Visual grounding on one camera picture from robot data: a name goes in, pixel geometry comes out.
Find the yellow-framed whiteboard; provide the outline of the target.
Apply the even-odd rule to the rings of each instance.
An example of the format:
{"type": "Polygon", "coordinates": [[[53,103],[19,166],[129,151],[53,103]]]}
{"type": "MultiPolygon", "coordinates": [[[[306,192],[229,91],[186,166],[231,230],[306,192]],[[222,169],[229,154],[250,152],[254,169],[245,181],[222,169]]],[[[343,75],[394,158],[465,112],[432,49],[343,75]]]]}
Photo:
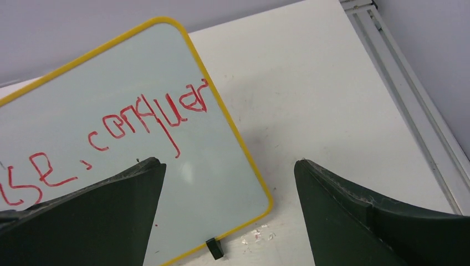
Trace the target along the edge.
{"type": "Polygon", "coordinates": [[[149,158],[166,174],[142,265],[265,217],[273,199],[184,27],[153,18],[1,99],[1,212],[149,158]]]}

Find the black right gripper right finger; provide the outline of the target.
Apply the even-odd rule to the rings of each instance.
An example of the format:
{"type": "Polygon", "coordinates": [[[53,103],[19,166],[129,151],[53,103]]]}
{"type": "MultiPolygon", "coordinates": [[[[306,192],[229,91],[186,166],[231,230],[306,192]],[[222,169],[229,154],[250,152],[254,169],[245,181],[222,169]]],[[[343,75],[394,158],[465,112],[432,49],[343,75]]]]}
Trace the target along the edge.
{"type": "Polygon", "coordinates": [[[469,264],[469,217],[398,201],[311,160],[294,176],[316,265],[469,264]]]}

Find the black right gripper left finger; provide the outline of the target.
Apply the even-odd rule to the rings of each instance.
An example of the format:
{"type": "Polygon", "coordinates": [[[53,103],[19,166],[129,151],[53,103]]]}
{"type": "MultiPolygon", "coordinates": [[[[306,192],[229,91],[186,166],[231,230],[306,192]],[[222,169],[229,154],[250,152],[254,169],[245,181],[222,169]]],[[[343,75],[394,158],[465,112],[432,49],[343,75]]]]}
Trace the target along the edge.
{"type": "Polygon", "coordinates": [[[142,265],[166,174],[149,157],[22,211],[1,212],[2,265],[142,265]]]}

